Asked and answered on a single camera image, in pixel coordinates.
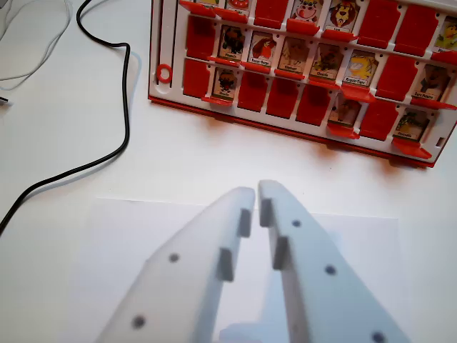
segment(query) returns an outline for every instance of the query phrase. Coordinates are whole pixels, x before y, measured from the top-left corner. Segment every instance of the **white table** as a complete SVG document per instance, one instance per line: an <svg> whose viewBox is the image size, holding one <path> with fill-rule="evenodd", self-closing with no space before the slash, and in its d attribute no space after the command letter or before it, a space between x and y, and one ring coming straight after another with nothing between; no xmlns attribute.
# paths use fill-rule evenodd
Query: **white table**
<svg viewBox="0 0 457 343"><path fill-rule="evenodd" d="M73 1L75 13L81 2ZM31 5L0 42L0 75L31 68L64 17L63 5ZM149 20L150 3L141 0L109 1L84 18L90 32L128 41L141 57L131 141L114 163L37 194L11 220L0 238L0 341L58 342L71 311L72 259L96 197L208 204L260 179L280 181L310 212L399 218L411 338L455 341L457 135L435 168L415 169L153 105L147 100ZM121 143L123 58L86 38L73 19L35 75L16 91L0 91L15 102L0 110L0 217L29 185ZM132 58L130 89L138 66ZM15 310L2 311L5 302Z"/></svg>

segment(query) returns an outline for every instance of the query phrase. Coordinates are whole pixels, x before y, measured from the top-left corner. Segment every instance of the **black cable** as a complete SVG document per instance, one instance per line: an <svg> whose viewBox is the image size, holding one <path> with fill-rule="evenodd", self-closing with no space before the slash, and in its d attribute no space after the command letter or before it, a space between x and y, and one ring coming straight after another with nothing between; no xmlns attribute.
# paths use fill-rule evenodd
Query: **black cable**
<svg viewBox="0 0 457 343"><path fill-rule="evenodd" d="M79 7L78 12L76 13L76 22L78 23L79 28L85 33L86 36L88 36L90 39L93 41L96 41L97 43L107 46L109 48L121 48L125 47L126 48L126 55L124 58L124 70L122 73L122 103L124 105L124 123L125 123L125 136L124 136L124 141L122 142L121 146L111 152L110 154L107 154L104 157L101 157L100 159L97 159L96 161L90 162L88 164L85 164L83 166L78 166L77 168L74 168L72 170L65 171L62 174L56 175L54 177L50 177L49 179L40 181L35 183L34 185L30 186L28 189L22 192L22 194L17 198L17 200L14 202L13 206L9 209L8 213L6 213L6 216L3 218L3 220L0 223L0 236L3 234L6 225L8 225L9 221L13 217L14 213L18 210L18 208L22 205L22 202L25 200L25 198L32 193L35 189L38 189L39 187L45 186L47 184L51 184L53 182L56 182L58 180L61 180L65 177L69 177L73 174L82 172L84 170L90 169L94 166L98 166L99 164L102 164L115 156L119 155L121 152L125 150L127 145L129 144L129 139L130 139L130 125L129 125L129 102L127 99L127 71L129 69L129 59L130 59L130 45L128 43L110 43L108 41L104 41L100 38L97 38L90 34L81 24L81 12L86 8L86 6L91 3L92 0L85 0L85 2Z"/></svg>

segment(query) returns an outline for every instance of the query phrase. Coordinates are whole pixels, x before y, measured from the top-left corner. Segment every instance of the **guess who game board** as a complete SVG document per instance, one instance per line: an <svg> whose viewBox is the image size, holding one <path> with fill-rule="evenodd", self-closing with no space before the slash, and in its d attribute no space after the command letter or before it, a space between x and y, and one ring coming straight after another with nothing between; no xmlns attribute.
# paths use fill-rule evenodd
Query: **guess who game board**
<svg viewBox="0 0 457 343"><path fill-rule="evenodd" d="M457 121L439 1L155 0L149 98L433 166Z"/></svg>

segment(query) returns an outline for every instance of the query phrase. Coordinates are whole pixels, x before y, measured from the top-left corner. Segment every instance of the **character card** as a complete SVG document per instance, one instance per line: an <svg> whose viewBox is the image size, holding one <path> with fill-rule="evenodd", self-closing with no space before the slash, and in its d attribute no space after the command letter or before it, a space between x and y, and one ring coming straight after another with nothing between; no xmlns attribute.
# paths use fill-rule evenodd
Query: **character card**
<svg viewBox="0 0 457 343"><path fill-rule="evenodd" d="M244 34L238 27L223 25L221 31L221 43L219 57L240 61L243 54Z"/></svg>
<svg viewBox="0 0 457 343"><path fill-rule="evenodd" d="M194 0L194 2L203 4L206 7L215 7L219 5L219 0Z"/></svg>
<svg viewBox="0 0 457 343"><path fill-rule="evenodd" d="M373 53L354 50L344 74L343 82L368 87L377 66L378 62Z"/></svg>
<svg viewBox="0 0 457 343"><path fill-rule="evenodd" d="M340 69L343 54L336 45L319 44L310 75L334 80Z"/></svg>
<svg viewBox="0 0 457 343"><path fill-rule="evenodd" d="M335 104L331 109L328 121L352 127L356 122L361 107L362 105L360 105L357 101L348 100L342 93L339 93L336 96Z"/></svg>
<svg viewBox="0 0 457 343"><path fill-rule="evenodd" d="M226 9L232 9L234 11L237 11L239 14L249 16L251 2L252 0L227 0Z"/></svg>
<svg viewBox="0 0 457 343"><path fill-rule="evenodd" d="M416 109L405 109L405 114L398 122L394 137L419 141L427 128L430 119L427 113Z"/></svg>
<svg viewBox="0 0 457 343"><path fill-rule="evenodd" d="M306 47L306 42L303 39L286 37L286 39L284 39L278 69L302 74L307 57L308 48Z"/></svg>
<svg viewBox="0 0 457 343"><path fill-rule="evenodd" d="M273 34L254 31L252 33L248 62L262 66L271 66L275 48L276 42L273 39Z"/></svg>
<svg viewBox="0 0 457 343"><path fill-rule="evenodd" d="M223 100L233 101L236 89L236 76L233 70L216 68L213 96Z"/></svg>
<svg viewBox="0 0 457 343"><path fill-rule="evenodd" d="M450 79L446 68L426 64L412 95L440 101Z"/></svg>
<svg viewBox="0 0 457 343"><path fill-rule="evenodd" d="M457 50L457 18L447 16L435 41L433 52Z"/></svg>
<svg viewBox="0 0 457 343"><path fill-rule="evenodd" d="M359 10L354 0L332 0L324 29L352 32Z"/></svg>
<svg viewBox="0 0 457 343"><path fill-rule="evenodd" d="M292 8L292 19L316 23L322 11L323 0L295 0Z"/></svg>

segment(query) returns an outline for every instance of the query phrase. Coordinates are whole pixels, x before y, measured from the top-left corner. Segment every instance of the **white paper sheet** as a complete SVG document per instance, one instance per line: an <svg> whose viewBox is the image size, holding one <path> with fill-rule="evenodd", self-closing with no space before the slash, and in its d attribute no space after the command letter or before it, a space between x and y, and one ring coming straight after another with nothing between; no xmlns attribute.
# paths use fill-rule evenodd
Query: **white paper sheet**
<svg viewBox="0 0 457 343"><path fill-rule="evenodd" d="M93 342L145 260L203 208L98 199L87 222L83 248L75 256L71 313L61 341ZM315 218L408 334L410 316L397 220L324 214ZM235 282L224 285L214 342L288 342L281 278L271 268L267 233L255 213L252 235L241 242Z"/></svg>

